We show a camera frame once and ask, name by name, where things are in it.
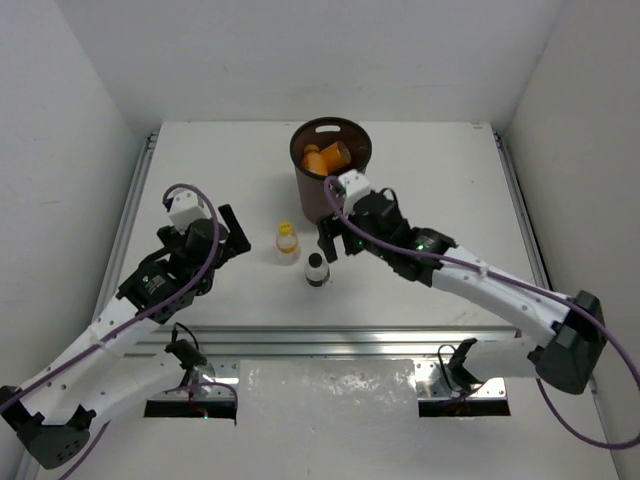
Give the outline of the orange bottle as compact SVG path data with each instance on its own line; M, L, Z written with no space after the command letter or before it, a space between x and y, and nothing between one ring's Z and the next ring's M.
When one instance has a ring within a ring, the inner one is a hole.
M325 161L328 174L333 174L352 162L351 153L342 141L334 142L321 150L320 154Z
M306 145L303 153L302 166L307 171L323 177L328 175L326 160L317 145Z

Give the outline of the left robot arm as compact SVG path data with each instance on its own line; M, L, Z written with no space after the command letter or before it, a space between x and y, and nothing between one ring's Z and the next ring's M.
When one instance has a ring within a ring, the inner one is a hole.
M113 373L129 348L213 287L215 273L251 245L232 207L207 215L200 203L167 205L161 248L147 255L103 311L54 361L20 386L1 389L1 416L44 469L76 457L98 427L162 391L185 390L209 363L192 342L172 335L139 369Z

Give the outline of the clear bottle yellow cap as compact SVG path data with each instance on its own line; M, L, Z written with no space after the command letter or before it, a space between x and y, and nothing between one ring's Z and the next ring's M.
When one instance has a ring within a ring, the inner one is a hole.
M301 247L298 235L289 221L282 221L275 238L277 260L280 265L293 265L300 256Z

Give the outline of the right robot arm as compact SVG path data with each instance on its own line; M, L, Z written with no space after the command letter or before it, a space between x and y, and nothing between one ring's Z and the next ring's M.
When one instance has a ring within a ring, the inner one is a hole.
M467 394L495 377L530 377L567 394L584 392L607 344L597 296L537 287L437 230L411 225L390 188L354 189L331 177L324 190L332 211L316 225L328 261L336 261L334 240L341 238L346 254L367 251L399 277L467 300L519 331L509 341L463 340L440 367L449 391Z

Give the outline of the clear bottle black cap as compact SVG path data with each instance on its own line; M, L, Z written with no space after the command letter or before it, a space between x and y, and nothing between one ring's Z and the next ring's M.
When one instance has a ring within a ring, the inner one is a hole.
M324 286L330 278L330 268L324 257L317 252L311 253L304 266L306 282L315 288Z

